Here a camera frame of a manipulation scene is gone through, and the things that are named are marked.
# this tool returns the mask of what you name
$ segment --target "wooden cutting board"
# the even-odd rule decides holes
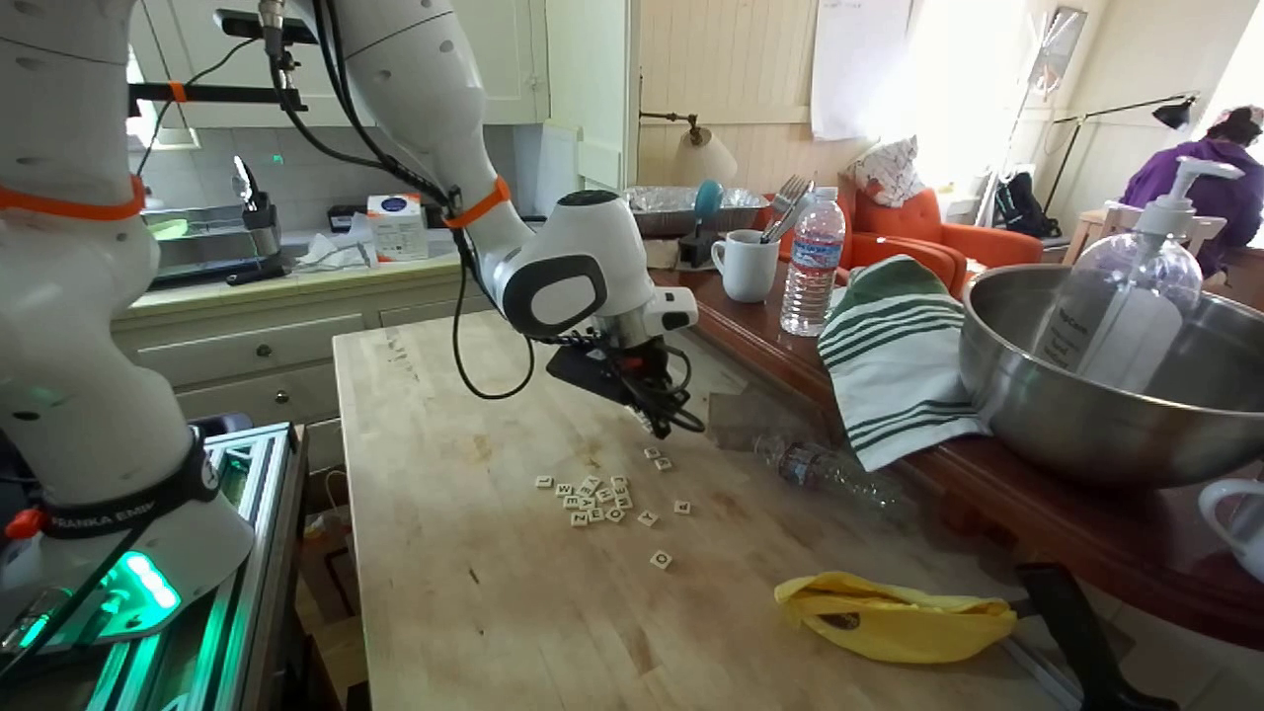
[[[746,385],[721,351],[674,342],[696,357],[696,402]],[[526,373],[526,342],[489,313],[464,319],[464,356],[485,390]],[[335,380],[374,705],[1047,705],[1002,647],[881,666],[771,598],[821,569],[1013,591],[954,535],[782,485],[709,435],[671,435],[674,468],[656,472],[636,414],[544,369],[514,400],[476,400],[449,319],[335,334]],[[543,472],[627,479],[661,523],[573,527]],[[674,558],[667,571],[648,566],[656,547]]]

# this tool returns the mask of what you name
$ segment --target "striped towel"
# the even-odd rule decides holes
[[[958,373],[961,319],[961,302],[909,256],[888,256],[834,290],[819,351],[869,472],[988,429]]]

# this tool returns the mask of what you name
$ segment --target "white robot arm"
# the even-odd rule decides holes
[[[123,132],[132,9],[0,5],[0,89],[20,97],[0,131],[0,429],[37,472],[49,515],[3,547],[8,664],[37,647],[156,633],[254,546],[175,390],[112,339],[112,319],[158,263]],[[543,231],[520,224],[482,147],[482,82],[449,5],[303,0],[301,10],[320,10],[320,26],[335,30],[335,63],[390,132],[401,167],[449,202],[469,273],[501,317],[528,339],[563,342],[549,369],[644,410],[656,435],[688,421],[663,332],[696,323],[692,290],[648,278],[618,194],[573,194]],[[282,22],[285,5],[260,0],[276,74]],[[87,606],[112,596],[94,583],[112,566],[132,569],[132,596],[145,583],[150,596],[92,619]]]

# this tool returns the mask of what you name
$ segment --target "white mug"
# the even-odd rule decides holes
[[[1202,515],[1216,527],[1216,535],[1234,547],[1237,566],[1264,580],[1264,480],[1252,479],[1220,479],[1196,492]]]
[[[780,239],[763,228],[731,228],[711,239],[711,263],[721,267],[724,296],[755,302],[776,290]]]

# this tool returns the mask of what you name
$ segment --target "banana peel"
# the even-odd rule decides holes
[[[855,571],[782,580],[776,598],[790,622],[879,664],[961,664],[1021,622],[1001,596],[934,596]]]

